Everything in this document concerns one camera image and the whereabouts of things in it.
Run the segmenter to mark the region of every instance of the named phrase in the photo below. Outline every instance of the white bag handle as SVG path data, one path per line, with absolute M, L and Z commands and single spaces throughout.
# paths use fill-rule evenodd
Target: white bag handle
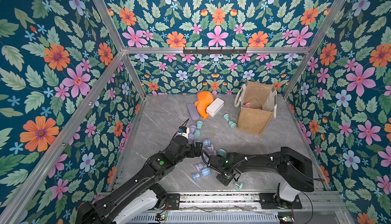
M 243 84 L 238 94 L 236 94 L 235 107 L 238 107 L 240 105 L 240 103 L 242 102 L 242 97 L 244 98 L 245 92 L 246 92 L 246 84 Z

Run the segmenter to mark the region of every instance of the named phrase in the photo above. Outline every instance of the orange plush toy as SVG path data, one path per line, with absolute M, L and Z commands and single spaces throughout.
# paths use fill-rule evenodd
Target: orange plush toy
M 201 91 L 197 95 L 198 101 L 195 102 L 195 106 L 197 107 L 198 113 L 204 118 L 208 118 L 209 113 L 206 114 L 206 108 L 213 102 L 213 94 L 208 92 L 207 90 Z

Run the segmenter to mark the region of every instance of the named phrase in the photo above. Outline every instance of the gray marble floor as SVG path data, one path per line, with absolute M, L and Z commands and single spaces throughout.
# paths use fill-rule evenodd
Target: gray marble floor
M 216 97 L 224 100 L 224 106 L 214 117 L 209 116 L 204 120 L 199 139 L 209 138 L 214 148 L 223 148 L 227 152 L 264 154 L 280 151 L 281 147 L 287 146 L 309 157 L 300 132 L 291 117 L 290 109 L 281 95 L 278 95 L 277 99 L 277 118 L 270 120 L 261 136 L 231 129 L 222 116 L 228 113 L 231 120 L 236 121 L 238 108 L 233 105 L 235 95 Z M 122 178 L 118 179 L 117 183 L 129 180 L 141 169 L 149 156 L 167 147 L 178 127 L 189 118 L 186 105 L 196 100 L 196 95 L 147 97 L 134 144 L 130 145 L 129 155 L 124 161 Z M 190 120 L 188 126 L 195 123 Z M 224 186 L 218 182 L 217 173 L 213 170 L 211 175 L 194 182 L 194 164 L 200 162 L 200 158 L 183 160 L 159 184 L 166 191 L 234 190 L 234 185 Z M 239 182 L 243 182 L 243 189 L 258 190 L 276 188 L 282 180 L 280 175 L 273 173 L 247 172 L 242 174 Z M 316 181 L 315 187 L 321 189 L 323 185 Z

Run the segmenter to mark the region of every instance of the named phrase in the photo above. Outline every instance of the metal bar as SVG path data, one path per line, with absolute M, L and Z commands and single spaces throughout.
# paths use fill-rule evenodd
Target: metal bar
M 124 43 L 121 39 L 120 33 L 117 31 L 113 19 L 109 14 L 109 10 L 106 7 L 106 2 L 104 0 L 92 0 L 97 8 L 97 11 L 102 18 L 103 24 L 105 25 L 111 39 L 114 42 L 117 51 L 120 52 L 124 48 Z
M 305 68 L 307 67 L 308 63 L 310 62 L 312 56 L 315 54 L 316 49 L 322 43 L 323 38 L 325 37 L 327 31 L 330 29 L 331 25 L 335 21 L 335 18 L 337 17 L 338 13 L 342 9 L 345 2 L 346 2 L 346 0 L 334 0 L 334 3 L 331 6 L 330 11 L 328 12 L 320 29 L 318 30 L 318 32 L 316 32 L 316 35 L 311 42 L 310 52 L 303 58 L 300 65 L 297 67 L 295 74 L 293 75 L 292 79 L 289 82 L 287 89 L 285 90 L 285 92 L 283 94 L 285 99 L 289 96 L 289 94 L 291 94 L 293 87 L 296 85 L 301 74 L 304 72 Z
M 140 78 L 137 75 L 136 69 L 134 68 L 134 66 L 132 64 L 132 61 L 130 60 L 129 55 L 125 55 L 124 64 L 125 64 L 126 69 L 129 71 L 130 78 L 133 81 L 133 84 L 136 87 L 138 94 L 144 100 L 145 99 L 145 91 L 144 91 L 143 86 L 141 85 Z
M 87 115 L 91 108 L 91 104 L 98 98 L 100 92 L 106 86 L 107 81 L 113 74 L 114 70 L 117 69 L 121 60 L 122 54 L 117 54 L 111 61 L 110 65 L 106 67 L 99 80 L 85 96 L 84 100 L 76 109 L 75 113 L 68 120 L 61 132 L 58 134 L 57 138 L 47 149 L 38 164 L 24 181 L 22 187 L 17 192 L 15 197 L 7 205 L 5 210 L 3 210 L 0 215 L 0 223 L 14 224 L 19 218 L 20 214 L 26 209 L 30 200 L 34 197 L 35 193 L 46 179 L 50 169 L 57 162 L 61 153 L 64 151 L 65 146 L 68 144 L 76 129 Z
M 123 49 L 125 54 L 165 54 L 165 53 L 193 53 L 193 54 L 220 54 L 223 52 L 229 52 L 229 54 L 235 53 L 302 53 L 308 54 L 310 48 L 303 47 L 249 47 L 249 48 L 233 48 L 233 47 L 186 47 L 186 48 L 173 48 L 173 47 L 125 47 Z

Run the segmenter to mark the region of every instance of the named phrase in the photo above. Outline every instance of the jute bag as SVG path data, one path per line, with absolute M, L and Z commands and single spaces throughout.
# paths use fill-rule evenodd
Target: jute bag
M 251 107 L 240 107 L 236 128 L 245 132 L 261 135 L 272 116 L 276 117 L 277 91 L 273 85 L 248 81 L 237 94 L 241 96 L 242 105 L 250 103 Z

